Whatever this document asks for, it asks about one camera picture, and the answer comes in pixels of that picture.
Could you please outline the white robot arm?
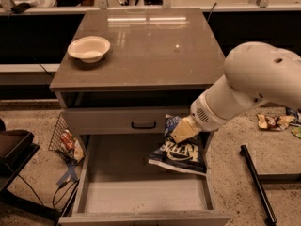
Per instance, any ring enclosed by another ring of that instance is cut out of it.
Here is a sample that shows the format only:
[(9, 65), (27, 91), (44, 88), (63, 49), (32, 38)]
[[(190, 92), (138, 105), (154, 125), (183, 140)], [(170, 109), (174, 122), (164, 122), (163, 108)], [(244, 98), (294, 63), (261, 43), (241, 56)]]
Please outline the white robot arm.
[(181, 143), (268, 103), (301, 108), (301, 57), (263, 42), (242, 43), (229, 52), (224, 74), (191, 104), (190, 115), (171, 136)]

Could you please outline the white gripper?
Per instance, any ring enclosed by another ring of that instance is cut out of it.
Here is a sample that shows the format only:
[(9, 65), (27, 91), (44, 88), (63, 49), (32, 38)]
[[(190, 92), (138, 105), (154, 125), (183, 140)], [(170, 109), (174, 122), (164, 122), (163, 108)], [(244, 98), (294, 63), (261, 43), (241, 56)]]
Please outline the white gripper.
[(227, 122), (213, 113), (204, 94), (201, 94), (191, 104), (190, 112), (192, 116), (181, 119), (171, 133), (171, 137), (176, 143), (181, 143), (195, 136), (201, 130), (204, 132), (215, 131)]

